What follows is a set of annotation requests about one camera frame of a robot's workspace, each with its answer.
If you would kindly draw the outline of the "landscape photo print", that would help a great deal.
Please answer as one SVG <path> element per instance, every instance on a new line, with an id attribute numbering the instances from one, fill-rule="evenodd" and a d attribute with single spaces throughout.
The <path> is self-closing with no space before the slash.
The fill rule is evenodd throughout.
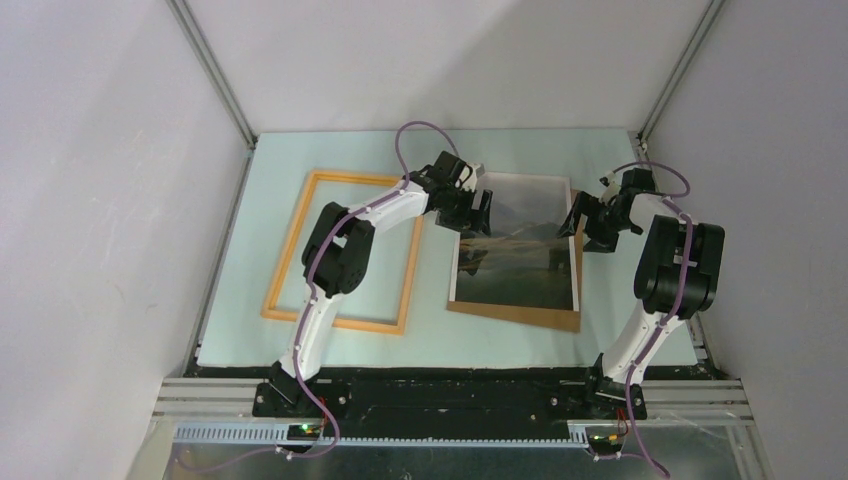
<path id="1" fill-rule="evenodd" d="M 559 230 L 572 206 L 565 176 L 488 172 L 488 234 L 462 233 L 451 302 L 578 312 L 576 245 Z"/>

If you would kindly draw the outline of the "orange wooden picture frame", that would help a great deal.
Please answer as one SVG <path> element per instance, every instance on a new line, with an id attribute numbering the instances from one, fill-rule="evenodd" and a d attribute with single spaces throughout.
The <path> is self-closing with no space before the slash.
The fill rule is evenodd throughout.
<path id="1" fill-rule="evenodd" d="M 301 254 L 331 193 L 340 193 L 341 203 L 355 203 L 379 195 L 396 182 L 396 177 L 383 174 L 319 169 L 310 172 L 292 214 L 261 316 L 291 322 L 298 318 L 300 305 L 308 292 Z M 340 307 L 335 327 L 389 335 L 404 333 L 422 228 L 423 219 L 417 217 L 378 236 L 366 275 L 359 288 Z"/>

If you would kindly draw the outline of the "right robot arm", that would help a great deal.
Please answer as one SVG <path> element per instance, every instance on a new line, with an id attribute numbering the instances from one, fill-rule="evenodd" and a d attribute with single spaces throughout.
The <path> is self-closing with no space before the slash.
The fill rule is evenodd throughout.
<path id="1" fill-rule="evenodd" d="M 623 232 L 645 238 L 633 282 L 634 310 L 612 346 L 588 369 L 581 392 L 585 411 L 606 418 L 635 401 L 647 366 L 670 334 L 713 304 L 725 231 L 695 221 L 674 195 L 657 188 L 647 169 L 628 164 L 600 182 L 602 195 L 576 194 L 558 235 L 583 232 L 584 249 L 592 253 L 614 252 Z"/>

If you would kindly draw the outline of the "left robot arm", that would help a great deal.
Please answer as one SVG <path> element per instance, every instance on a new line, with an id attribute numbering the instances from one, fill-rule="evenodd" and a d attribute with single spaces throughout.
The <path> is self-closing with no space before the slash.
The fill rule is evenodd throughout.
<path id="1" fill-rule="evenodd" d="M 341 301 L 366 275 L 375 239 L 430 212 L 443 228 L 490 235 L 493 194 L 478 187 L 484 174 L 483 165 L 443 151 L 434 163 L 406 170 L 373 199 L 323 207 L 301 255 L 306 287 L 295 331 L 269 378 L 278 404 L 290 415 L 304 416 L 315 406 L 316 390 L 307 382 L 322 367 Z"/>

